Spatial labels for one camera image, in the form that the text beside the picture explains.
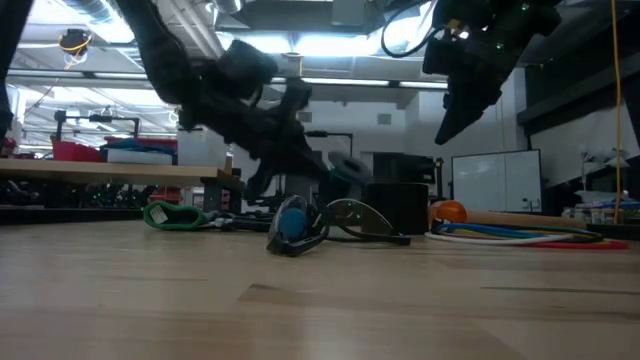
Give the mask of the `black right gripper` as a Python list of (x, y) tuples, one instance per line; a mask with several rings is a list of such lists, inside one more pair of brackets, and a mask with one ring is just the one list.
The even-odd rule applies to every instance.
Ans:
[(525, 47), (523, 14), (437, 14), (425, 44), (422, 71), (447, 78), (446, 110), (435, 143), (444, 145), (479, 120)]

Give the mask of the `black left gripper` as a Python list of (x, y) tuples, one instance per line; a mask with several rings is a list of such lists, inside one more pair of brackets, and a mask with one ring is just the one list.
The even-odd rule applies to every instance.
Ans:
[(348, 191), (350, 179), (338, 164), (328, 166), (308, 145), (296, 113), (308, 105), (311, 86), (289, 79), (279, 104), (268, 109), (250, 107), (220, 92), (205, 90), (182, 104), (180, 125), (185, 129), (205, 126), (227, 143), (247, 151), (260, 162), (243, 193), (256, 200), (279, 173), (294, 173), (295, 180), (317, 191)]

